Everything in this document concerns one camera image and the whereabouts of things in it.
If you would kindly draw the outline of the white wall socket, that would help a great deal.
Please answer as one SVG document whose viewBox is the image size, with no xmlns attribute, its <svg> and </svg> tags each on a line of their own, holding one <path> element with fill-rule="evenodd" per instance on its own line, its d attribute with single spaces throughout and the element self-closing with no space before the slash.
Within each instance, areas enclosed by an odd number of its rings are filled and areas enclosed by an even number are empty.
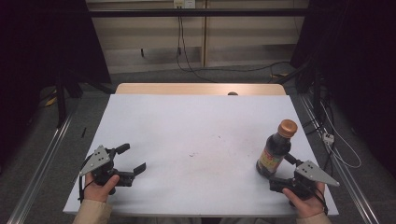
<svg viewBox="0 0 396 224">
<path fill-rule="evenodd" d="M 174 8 L 186 8 L 193 9 L 196 8 L 195 0 L 173 0 Z"/>
</svg>

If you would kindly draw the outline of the white table sheet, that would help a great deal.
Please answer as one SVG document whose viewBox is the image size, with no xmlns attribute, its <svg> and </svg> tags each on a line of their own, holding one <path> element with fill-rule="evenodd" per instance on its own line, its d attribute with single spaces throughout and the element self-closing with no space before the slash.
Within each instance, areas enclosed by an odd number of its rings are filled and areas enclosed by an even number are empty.
<svg viewBox="0 0 396 224">
<path fill-rule="evenodd" d="M 110 196 L 116 216 L 292 217 L 288 199 L 256 170 L 266 139 L 299 118 L 289 96 L 110 97 L 91 148 L 130 149 L 115 167 L 147 169 Z"/>
</svg>

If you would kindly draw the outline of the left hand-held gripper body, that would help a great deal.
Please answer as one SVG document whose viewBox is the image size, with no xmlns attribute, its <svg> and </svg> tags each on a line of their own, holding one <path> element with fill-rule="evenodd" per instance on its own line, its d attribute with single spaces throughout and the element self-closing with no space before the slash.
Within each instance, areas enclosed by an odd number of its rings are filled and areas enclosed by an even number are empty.
<svg viewBox="0 0 396 224">
<path fill-rule="evenodd" d="M 82 164 L 80 176 L 91 173 L 94 182 L 103 186 L 113 175 L 120 177 L 117 187 L 131 187 L 134 181 L 133 172 L 120 172 L 114 168 L 114 158 L 118 155 L 116 148 L 100 145 Z"/>
</svg>

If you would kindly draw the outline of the black metal stand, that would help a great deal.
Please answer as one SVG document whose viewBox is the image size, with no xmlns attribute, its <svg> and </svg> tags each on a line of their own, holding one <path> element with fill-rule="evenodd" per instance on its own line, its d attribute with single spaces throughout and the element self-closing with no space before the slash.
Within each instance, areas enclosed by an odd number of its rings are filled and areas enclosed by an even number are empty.
<svg viewBox="0 0 396 224">
<path fill-rule="evenodd" d="M 61 128 L 66 121 L 66 103 L 64 91 L 67 91 L 72 98 L 80 98 L 83 95 L 83 90 L 79 86 L 80 83 L 87 83 L 95 89 L 102 91 L 106 94 L 113 94 L 116 91 L 104 84 L 94 81 L 93 79 L 79 74 L 73 70 L 63 70 L 56 75 L 56 99 L 58 104 L 58 124 L 57 127 Z"/>
</svg>

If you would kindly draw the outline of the person's right hand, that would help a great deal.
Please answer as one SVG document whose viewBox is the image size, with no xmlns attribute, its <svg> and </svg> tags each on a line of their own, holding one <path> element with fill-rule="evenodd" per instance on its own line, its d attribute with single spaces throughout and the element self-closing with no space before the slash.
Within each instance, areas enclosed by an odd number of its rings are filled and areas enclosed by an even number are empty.
<svg viewBox="0 0 396 224">
<path fill-rule="evenodd" d="M 325 184 L 318 182 L 315 196 L 307 200 L 301 200 L 290 189 L 283 189 L 282 192 L 296 207 L 298 218 L 305 218 L 324 212 L 324 190 Z"/>
</svg>

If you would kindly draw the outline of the dark sauce bottle orange cap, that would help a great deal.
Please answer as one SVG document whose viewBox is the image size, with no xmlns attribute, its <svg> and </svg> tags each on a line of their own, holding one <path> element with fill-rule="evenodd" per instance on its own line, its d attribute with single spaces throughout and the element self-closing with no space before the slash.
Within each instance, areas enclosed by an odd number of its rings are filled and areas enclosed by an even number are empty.
<svg viewBox="0 0 396 224">
<path fill-rule="evenodd" d="M 273 176 L 284 157 L 290 152 L 290 139 L 297 132 L 297 124 L 291 119 L 283 119 L 277 127 L 277 132 L 270 135 L 262 154 L 256 162 L 256 169 L 266 178 Z"/>
</svg>

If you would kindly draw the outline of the black curtain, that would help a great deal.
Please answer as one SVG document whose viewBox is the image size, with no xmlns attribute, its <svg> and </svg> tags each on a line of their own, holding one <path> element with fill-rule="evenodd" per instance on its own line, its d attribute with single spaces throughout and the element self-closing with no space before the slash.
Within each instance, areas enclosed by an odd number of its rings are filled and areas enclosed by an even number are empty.
<svg viewBox="0 0 396 224">
<path fill-rule="evenodd" d="M 318 70 L 374 157 L 396 175 L 396 0 L 308 0 L 291 64 Z"/>
<path fill-rule="evenodd" d="M 0 167 L 58 80 L 110 81 L 86 0 L 0 0 Z"/>
</svg>

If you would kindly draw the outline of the aluminium floor rail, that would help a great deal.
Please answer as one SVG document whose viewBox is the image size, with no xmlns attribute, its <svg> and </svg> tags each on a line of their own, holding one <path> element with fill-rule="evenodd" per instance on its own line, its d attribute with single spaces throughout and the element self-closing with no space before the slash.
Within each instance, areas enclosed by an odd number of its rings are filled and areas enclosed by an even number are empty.
<svg viewBox="0 0 396 224">
<path fill-rule="evenodd" d="M 346 187 L 347 192 L 349 193 L 353 203 L 355 204 L 357 210 L 359 211 L 364 224 L 380 224 L 372 206 L 369 204 L 367 198 L 361 191 L 358 183 L 355 178 L 350 173 L 349 169 L 351 165 L 348 165 L 339 151 L 335 147 L 335 144 L 330 144 L 327 140 L 324 139 L 323 134 L 327 132 L 326 128 L 320 128 L 319 123 L 316 121 L 316 116 L 314 115 L 314 107 L 310 100 L 307 97 L 300 96 L 300 100 L 304 106 L 304 109 L 309 116 L 313 120 L 314 126 L 317 128 L 317 133 L 321 142 L 324 144 L 325 150 L 330 154 L 330 158 L 332 159 L 332 166 L 337 170 L 340 175 L 343 185 Z"/>
<path fill-rule="evenodd" d="M 56 129 L 54 135 L 46 148 L 45 154 L 41 159 L 38 167 L 35 169 L 33 177 L 30 179 L 28 186 L 24 190 L 22 196 L 18 200 L 7 224 L 23 224 L 27 215 L 35 201 L 35 198 L 42 186 L 45 176 L 52 164 L 52 161 L 64 140 L 64 136 L 70 126 L 74 114 L 70 113 L 66 116 L 62 125 Z"/>
</svg>

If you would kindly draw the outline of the person's left hand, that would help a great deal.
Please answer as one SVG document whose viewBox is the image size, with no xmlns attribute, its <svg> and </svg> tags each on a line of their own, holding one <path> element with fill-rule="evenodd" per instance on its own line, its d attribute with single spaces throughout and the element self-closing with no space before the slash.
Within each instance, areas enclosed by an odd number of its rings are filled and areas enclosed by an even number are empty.
<svg viewBox="0 0 396 224">
<path fill-rule="evenodd" d="M 86 200 L 106 203 L 109 192 L 116 187 L 119 180 L 120 177 L 118 175 L 113 175 L 103 186 L 100 186 L 94 182 L 93 175 L 87 173 L 85 175 L 84 198 Z"/>
</svg>

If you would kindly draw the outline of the black horizontal frame bar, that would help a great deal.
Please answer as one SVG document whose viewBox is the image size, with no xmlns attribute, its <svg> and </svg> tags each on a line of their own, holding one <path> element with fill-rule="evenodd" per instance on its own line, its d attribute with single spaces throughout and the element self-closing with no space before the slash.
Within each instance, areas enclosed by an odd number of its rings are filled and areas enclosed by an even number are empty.
<svg viewBox="0 0 396 224">
<path fill-rule="evenodd" d="M 115 17 L 301 17 L 311 14 L 307 8 L 196 8 L 196 9 L 95 9 L 95 18 Z"/>
</svg>

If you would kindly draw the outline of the wooden table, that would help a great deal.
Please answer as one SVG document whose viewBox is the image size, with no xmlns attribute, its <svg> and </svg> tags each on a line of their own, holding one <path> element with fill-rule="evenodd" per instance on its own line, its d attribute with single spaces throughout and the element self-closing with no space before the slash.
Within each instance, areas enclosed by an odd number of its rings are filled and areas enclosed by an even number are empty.
<svg viewBox="0 0 396 224">
<path fill-rule="evenodd" d="M 233 83 L 121 83 L 116 94 L 183 94 L 183 95 L 285 95 L 279 84 Z"/>
</svg>

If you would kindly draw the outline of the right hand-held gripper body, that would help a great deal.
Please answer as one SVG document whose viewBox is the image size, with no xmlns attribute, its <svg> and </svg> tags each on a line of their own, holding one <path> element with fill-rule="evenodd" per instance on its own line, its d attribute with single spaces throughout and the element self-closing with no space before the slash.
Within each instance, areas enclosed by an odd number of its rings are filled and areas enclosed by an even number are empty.
<svg viewBox="0 0 396 224">
<path fill-rule="evenodd" d="M 309 199 L 314 195 L 318 182 L 334 187 L 340 186 L 337 180 L 312 161 L 297 160 L 294 177 L 291 179 L 291 191 L 299 198 Z"/>
</svg>

